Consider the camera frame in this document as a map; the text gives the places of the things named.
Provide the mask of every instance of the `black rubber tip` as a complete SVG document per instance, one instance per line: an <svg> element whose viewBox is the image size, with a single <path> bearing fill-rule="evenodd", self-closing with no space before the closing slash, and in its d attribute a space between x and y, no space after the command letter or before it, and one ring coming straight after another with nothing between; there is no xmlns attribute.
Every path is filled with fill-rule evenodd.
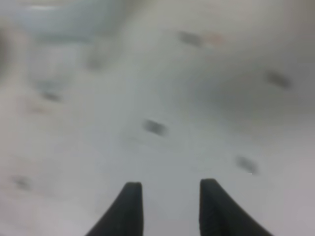
<svg viewBox="0 0 315 236"><path fill-rule="evenodd" d="M271 236L224 191L215 179L200 182L201 236Z"/></svg>
<svg viewBox="0 0 315 236"><path fill-rule="evenodd" d="M142 236L141 183L126 183L116 200L86 236Z"/></svg>

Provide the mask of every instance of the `floor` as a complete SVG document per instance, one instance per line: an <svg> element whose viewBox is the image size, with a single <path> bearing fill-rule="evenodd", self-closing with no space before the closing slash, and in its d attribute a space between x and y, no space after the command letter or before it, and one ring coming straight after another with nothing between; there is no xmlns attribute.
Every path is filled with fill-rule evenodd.
<svg viewBox="0 0 315 236"><path fill-rule="evenodd" d="M25 80L27 40L9 29L0 235L84 235L126 182L140 181L145 236L196 236L202 178L272 234L311 235L310 4L148 1L106 42L104 68L80 67L58 102Z"/></svg>

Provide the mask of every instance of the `dark spot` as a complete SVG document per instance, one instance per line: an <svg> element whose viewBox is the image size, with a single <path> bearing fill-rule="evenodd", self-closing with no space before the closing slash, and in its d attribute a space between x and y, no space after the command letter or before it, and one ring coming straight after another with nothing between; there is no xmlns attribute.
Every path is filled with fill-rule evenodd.
<svg viewBox="0 0 315 236"><path fill-rule="evenodd" d="M146 131L154 133L159 136L164 136L166 134L166 127L163 124L157 123L153 120L146 120L143 124Z"/></svg>
<svg viewBox="0 0 315 236"><path fill-rule="evenodd" d="M278 86L282 89L290 89L292 88L291 80L276 71L268 71L267 72L267 81L275 86Z"/></svg>
<svg viewBox="0 0 315 236"><path fill-rule="evenodd" d="M25 176L14 176L13 182L16 184L16 187L21 190L29 191L31 189L31 181Z"/></svg>
<svg viewBox="0 0 315 236"><path fill-rule="evenodd" d="M258 174L258 167L257 167L256 163L254 161L246 158L246 157L237 156L236 157L236 165L248 173L251 173L253 175Z"/></svg>
<svg viewBox="0 0 315 236"><path fill-rule="evenodd" d="M178 33L178 37L183 43L190 44L195 47L202 46L202 39L198 34L181 31Z"/></svg>
<svg viewBox="0 0 315 236"><path fill-rule="evenodd" d="M56 94L53 94L51 92L44 92L41 94L43 98L50 100L50 101L54 101L54 102L60 102L60 97Z"/></svg>

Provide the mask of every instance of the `white floor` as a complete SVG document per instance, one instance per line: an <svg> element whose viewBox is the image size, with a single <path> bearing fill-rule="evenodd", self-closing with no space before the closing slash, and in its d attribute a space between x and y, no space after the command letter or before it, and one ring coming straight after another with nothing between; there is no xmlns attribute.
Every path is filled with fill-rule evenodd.
<svg viewBox="0 0 315 236"><path fill-rule="evenodd" d="M29 87L24 37L10 31L12 68L0 85L0 235L84 235L126 182L140 181L145 236L197 236L202 178L216 178L272 234L312 235L311 8L272 2L147 3L128 22L115 61L101 72L80 69L60 103ZM177 30L223 36L195 48ZM293 88L267 83L268 70ZM145 131L148 119L166 135ZM257 173L240 168L239 156Z"/></svg>

